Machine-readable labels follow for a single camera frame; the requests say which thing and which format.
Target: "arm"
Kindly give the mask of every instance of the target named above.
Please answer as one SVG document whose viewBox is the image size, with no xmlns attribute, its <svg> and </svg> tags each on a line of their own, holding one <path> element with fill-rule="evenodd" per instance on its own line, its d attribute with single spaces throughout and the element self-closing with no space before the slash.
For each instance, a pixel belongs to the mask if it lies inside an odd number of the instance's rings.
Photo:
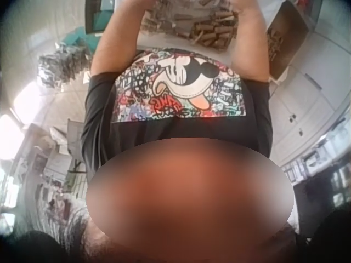
<svg viewBox="0 0 351 263">
<path fill-rule="evenodd" d="M 124 0 L 114 12 L 94 54 L 91 74 L 123 72 L 133 61 L 144 13 L 154 0 Z"/>
<path fill-rule="evenodd" d="M 269 58 L 266 24 L 257 0 L 231 0 L 239 14 L 232 68 L 244 79 L 267 82 Z"/>
</svg>

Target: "t-shirt sleeve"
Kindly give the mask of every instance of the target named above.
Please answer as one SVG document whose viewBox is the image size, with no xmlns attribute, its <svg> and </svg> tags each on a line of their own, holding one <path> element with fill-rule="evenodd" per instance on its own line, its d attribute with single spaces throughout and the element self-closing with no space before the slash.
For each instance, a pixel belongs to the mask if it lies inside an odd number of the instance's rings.
<svg viewBox="0 0 351 263">
<path fill-rule="evenodd" d="M 273 128 L 269 112 L 269 83 L 244 80 L 249 90 L 256 115 L 258 144 L 261 154 L 269 158 L 272 142 Z"/>
<path fill-rule="evenodd" d="M 89 173 L 100 168 L 100 126 L 118 73 L 101 73 L 90 79 L 81 136 L 82 157 Z"/>
</svg>

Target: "clutter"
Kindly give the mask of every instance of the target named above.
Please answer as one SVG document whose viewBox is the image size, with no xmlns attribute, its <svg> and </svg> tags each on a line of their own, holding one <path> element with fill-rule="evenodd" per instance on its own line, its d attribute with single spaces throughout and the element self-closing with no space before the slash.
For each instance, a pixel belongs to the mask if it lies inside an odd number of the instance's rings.
<svg viewBox="0 0 351 263">
<path fill-rule="evenodd" d="M 276 55 L 280 52 L 280 46 L 283 43 L 283 37 L 274 28 L 268 30 L 268 50 L 269 50 L 269 61 L 273 61 Z"/>
<path fill-rule="evenodd" d="M 158 0 L 145 15 L 141 31 L 166 33 L 188 39 L 192 45 L 226 50 L 236 36 L 237 15 L 228 8 L 220 7 L 225 0 L 179 1 Z"/>
<path fill-rule="evenodd" d="M 290 2 L 281 5 L 268 28 L 269 68 L 272 79 L 284 76 L 289 64 L 309 33 L 303 17 Z"/>
<path fill-rule="evenodd" d="M 76 75 L 90 68 L 92 55 L 84 43 L 59 44 L 54 54 L 38 59 L 38 83 L 46 88 L 61 89 L 63 84 L 76 79 Z"/>
</svg>

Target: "teal object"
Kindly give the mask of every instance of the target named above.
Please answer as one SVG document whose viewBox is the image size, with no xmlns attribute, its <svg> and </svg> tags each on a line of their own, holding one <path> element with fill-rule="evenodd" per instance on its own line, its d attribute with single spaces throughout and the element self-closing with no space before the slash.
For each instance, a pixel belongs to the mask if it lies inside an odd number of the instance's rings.
<svg viewBox="0 0 351 263">
<path fill-rule="evenodd" d="M 100 37 L 96 37 L 95 35 L 87 35 L 84 27 L 78 27 L 74 31 L 68 33 L 62 40 L 62 42 L 67 45 L 75 45 L 79 41 L 84 41 L 90 52 L 95 53 Z"/>
<path fill-rule="evenodd" d="M 112 11 L 101 11 L 94 14 L 93 30 L 94 31 L 104 31 L 109 23 L 113 12 Z"/>
</svg>

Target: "bundle of sticks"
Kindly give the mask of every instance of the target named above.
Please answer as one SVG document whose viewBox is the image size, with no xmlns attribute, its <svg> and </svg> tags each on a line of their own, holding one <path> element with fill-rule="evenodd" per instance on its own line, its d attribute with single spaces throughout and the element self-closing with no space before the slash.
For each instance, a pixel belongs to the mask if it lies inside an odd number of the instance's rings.
<svg viewBox="0 0 351 263">
<path fill-rule="evenodd" d="M 210 7 L 214 0 L 199 0 L 203 7 Z M 158 0 L 144 17 L 142 31 L 167 33 L 186 38 L 191 44 L 200 44 L 218 51 L 226 50 L 236 36 L 237 15 L 221 7 L 207 9 L 206 16 L 172 14 L 169 0 Z"/>
<path fill-rule="evenodd" d="M 192 44 L 226 50 L 236 36 L 237 16 L 230 11 L 217 11 L 212 19 L 194 24 L 191 32 Z"/>
<path fill-rule="evenodd" d="M 268 30 L 268 52 L 270 62 L 272 62 L 280 52 L 280 46 L 282 45 L 283 41 L 284 39 L 280 32 L 274 28 L 270 28 Z"/>
</svg>

